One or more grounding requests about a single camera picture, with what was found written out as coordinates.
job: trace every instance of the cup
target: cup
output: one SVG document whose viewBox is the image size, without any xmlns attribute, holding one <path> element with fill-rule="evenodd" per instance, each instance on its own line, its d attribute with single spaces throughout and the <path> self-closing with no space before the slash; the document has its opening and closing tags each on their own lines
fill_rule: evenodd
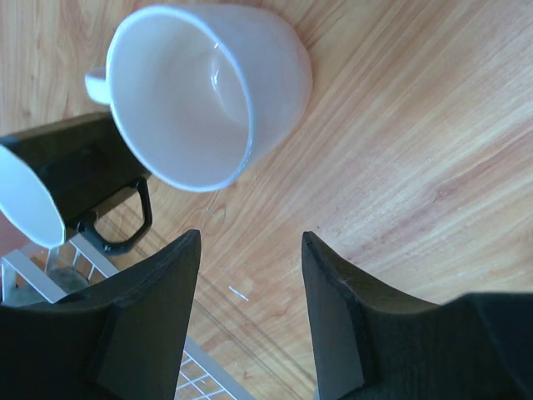
<svg viewBox="0 0 533 400">
<path fill-rule="evenodd" d="M 156 5 L 119 25 L 85 77 L 137 158 L 192 192 L 231 184 L 301 120 L 311 63 L 294 30 L 234 4 Z"/>
<path fill-rule="evenodd" d="M 45 248 L 80 232 L 102 253 L 129 251 L 152 225 L 149 175 L 109 112 L 0 137 L 0 211 Z M 95 222 L 134 193 L 141 198 L 143 225 L 128 240 L 109 242 Z"/>
</svg>

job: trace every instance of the dish rack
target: dish rack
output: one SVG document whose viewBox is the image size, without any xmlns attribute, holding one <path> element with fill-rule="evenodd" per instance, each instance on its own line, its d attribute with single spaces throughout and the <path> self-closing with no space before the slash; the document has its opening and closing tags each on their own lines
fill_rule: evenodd
<svg viewBox="0 0 533 400">
<path fill-rule="evenodd" d="M 90 284 L 119 273 L 118 269 L 82 235 L 61 247 L 45 250 L 30 244 L 0 258 L 2 266 L 2 301 L 8 302 L 13 291 L 31 285 L 43 300 L 55 303 L 67 293 L 47 272 L 73 268 Z M 175 400 L 254 400 L 228 372 L 187 336 L 182 354 Z"/>
</svg>

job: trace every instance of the wood grain surface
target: wood grain surface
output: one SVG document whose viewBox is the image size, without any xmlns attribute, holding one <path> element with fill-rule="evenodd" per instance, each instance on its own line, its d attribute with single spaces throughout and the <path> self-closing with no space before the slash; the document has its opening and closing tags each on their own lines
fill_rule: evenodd
<svg viewBox="0 0 533 400">
<path fill-rule="evenodd" d="M 83 75 L 149 2 L 0 2 L 0 134 L 100 109 Z M 154 226 L 121 267 L 202 232 L 190 335 L 257 398 L 311 398 L 301 233 L 432 302 L 533 287 L 533 4 L 248 1 L 308 48 L 300 127 L 220 192 L 155 178 Z M 140 223 L 133 199 L 101 222 Z M 235 294 L 232 289 L 244 297 Z"/>
</svg>

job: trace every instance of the white mug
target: white mug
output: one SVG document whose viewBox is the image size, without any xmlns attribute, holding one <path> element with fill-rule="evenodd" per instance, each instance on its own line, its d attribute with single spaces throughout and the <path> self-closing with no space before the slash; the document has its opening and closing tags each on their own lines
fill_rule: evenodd
<svg viewBox="0 0 533 400">
<path fill-rule="evenodd" d="M 156 5 L 118 27 L 85 77 L 135 156 L 175 188 L 231 184 L 299 123 L 311 62 L 294 30 L 260 8 Z"/>
</svg>

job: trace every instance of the small white debris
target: small white debris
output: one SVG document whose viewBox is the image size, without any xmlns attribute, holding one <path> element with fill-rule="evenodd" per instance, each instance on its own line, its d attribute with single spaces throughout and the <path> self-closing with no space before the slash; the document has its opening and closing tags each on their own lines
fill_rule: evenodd
<svg viewBox="0 0 533 400">
<path fill-rule="evenodd" d="M 248 297 L 246 297 L 244 294 L 242 294 L 242 293 L 239 292 L 238 290 L 234 289 L 234 288 L 231 287 L 231 286 L 228 286 L 228 287 L 229 287 L 230 290 L 231 290 L 232 292 L 234 292 L 238 297 L 245 299 L 247 302 L 250 301 L 250 300 L 248 300 Z"/>
</svg>

